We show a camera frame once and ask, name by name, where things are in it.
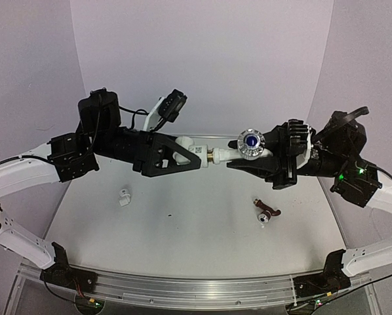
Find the white faucet chrome knob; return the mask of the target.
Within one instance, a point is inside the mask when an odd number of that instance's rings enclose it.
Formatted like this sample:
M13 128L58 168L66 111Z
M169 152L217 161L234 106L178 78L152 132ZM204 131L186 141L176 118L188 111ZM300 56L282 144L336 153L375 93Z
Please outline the white faucet chrome knob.
M213 164L243 159L254 161L260 158L271 157L273 153L264 148L265 138L255 129L244 130L236 140L236 149L213 148L207 151L207 161Z

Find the white elbow fitting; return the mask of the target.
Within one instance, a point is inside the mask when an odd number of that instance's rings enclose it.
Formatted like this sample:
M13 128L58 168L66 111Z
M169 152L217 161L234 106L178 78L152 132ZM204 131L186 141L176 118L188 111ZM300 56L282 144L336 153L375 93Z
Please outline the white elbow fitting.
M196 144L195 141L188 136L179 136L176 138L175 143L200 158L202 168L208 167L208 146L206 144ZM190 160L178 152L174 152L172 157L178 165L190 164Z

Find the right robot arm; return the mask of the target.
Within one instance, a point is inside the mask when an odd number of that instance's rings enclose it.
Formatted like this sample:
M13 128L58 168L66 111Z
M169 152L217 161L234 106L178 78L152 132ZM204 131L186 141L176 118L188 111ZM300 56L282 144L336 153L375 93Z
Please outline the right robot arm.
M357 118L368 113L366 106L335 111L321 131L298 119L267 133L248 129L229 142L242 156L226 165L270 182L274 190L296 185L300 176L333 178L330 191L345 201L392 214L392 174L361 157L367 137Z

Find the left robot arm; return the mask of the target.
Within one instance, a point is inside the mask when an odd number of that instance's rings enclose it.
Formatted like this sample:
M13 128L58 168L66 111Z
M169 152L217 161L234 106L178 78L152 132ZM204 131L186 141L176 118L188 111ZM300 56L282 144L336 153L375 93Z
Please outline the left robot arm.
M115 92L92 91L78 103L76 132L52 138L25 154L0 161L0 198L42 184L67 182L98 171L97 156L132 165L144 177L199 169L202 160L158 127L138 131L121 125ZM16 223L0 204L0 245L28 259L60 285L74 280L65 249L36 236Z

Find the white elbow fitting far left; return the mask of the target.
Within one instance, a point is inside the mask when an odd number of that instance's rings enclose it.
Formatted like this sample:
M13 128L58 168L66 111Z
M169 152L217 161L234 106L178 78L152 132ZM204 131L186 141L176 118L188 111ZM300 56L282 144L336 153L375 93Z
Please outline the white elbow fitting far left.
M131 194L126 188L123 188L122 190L119 191L119 205L121 207L125 207L130 202L131 202Z

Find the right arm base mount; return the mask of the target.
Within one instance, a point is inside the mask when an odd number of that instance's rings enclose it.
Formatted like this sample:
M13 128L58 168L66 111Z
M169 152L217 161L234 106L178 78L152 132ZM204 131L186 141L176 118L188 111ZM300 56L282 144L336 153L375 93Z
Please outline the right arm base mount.
M351 280L342 271L345 252L345 249L340 249L329 253L320 272L295 277L293 281L296 296L306 298L349 288Z

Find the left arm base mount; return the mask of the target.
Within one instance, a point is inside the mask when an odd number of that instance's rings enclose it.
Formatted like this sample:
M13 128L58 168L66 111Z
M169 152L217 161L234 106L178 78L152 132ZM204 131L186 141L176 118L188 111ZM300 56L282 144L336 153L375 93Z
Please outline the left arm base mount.
M75 289L78 294L92 293L96 287L97 273L72 267L66 250L56 242L51 245L54 249L52 264L42 269L40 279L47 284Z

